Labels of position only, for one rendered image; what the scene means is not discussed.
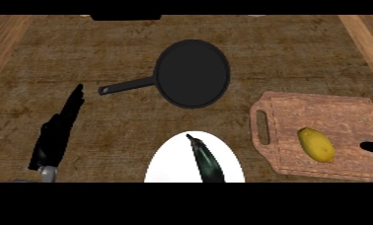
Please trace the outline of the yellow lemon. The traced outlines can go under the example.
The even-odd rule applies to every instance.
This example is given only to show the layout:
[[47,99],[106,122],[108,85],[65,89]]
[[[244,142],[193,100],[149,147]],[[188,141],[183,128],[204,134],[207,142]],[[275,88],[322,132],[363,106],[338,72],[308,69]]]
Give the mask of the yellow lemon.
[[326,136],[313,128],[303,128],[298,131],[298,138],[304,151],[310,157],[322,163],[332,163],[335,149]]

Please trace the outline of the black frying pan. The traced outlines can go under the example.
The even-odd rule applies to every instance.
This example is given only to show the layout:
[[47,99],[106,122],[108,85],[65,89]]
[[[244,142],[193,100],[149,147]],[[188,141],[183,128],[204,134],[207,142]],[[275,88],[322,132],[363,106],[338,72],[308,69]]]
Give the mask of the black frying pan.
[[185,39],[161,53],[151,77],[105,85],[98,93],[108,95],[155,85],[173,105],[201,109],[221,98],[229,82],[230,65],[223,51],[201,39]]

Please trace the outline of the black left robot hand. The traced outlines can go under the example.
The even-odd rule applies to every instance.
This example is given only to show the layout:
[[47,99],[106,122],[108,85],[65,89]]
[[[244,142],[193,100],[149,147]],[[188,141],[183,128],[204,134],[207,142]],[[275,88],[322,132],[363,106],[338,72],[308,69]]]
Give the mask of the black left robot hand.
[[62,111],[53,115],[42,126],[28,169],[39,171],[43,167],[58,167],[68,144],[70,133],[84,103],[83,85],[78,84],[65,101]]

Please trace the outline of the wooden cutting board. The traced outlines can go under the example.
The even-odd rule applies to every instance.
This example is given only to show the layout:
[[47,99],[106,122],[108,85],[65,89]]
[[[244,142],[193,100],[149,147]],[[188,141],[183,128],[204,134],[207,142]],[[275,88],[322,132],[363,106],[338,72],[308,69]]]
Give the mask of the wooden cutting board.
[[373,101],[267,91],[249,110],[251,139],[286,175],[373,182]]

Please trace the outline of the dark eggplant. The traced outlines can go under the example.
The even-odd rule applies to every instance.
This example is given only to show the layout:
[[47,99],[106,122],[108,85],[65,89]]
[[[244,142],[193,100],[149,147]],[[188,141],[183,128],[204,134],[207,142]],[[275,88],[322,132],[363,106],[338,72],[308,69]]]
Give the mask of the dark eggplant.
[[195,157],[195,162],[199,170],[201,180],[205,183],[224,183],[224,174],[220,164],[214,158],[214,155],[207,148],[204,142],[192,137],[186,136],[190,142],[192,153]]

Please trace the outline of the white plate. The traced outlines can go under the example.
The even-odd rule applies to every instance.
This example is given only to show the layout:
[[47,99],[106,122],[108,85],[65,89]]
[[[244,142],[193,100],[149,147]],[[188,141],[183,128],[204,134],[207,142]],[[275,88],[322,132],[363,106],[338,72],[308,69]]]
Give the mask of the white plate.
[[146,183],[204,183],[188,135],[198,138],[220,164],[226,183],[244,183],[244,170],[224,141],[205,131],[186,131],[174,135],[158,149],[148,167]]

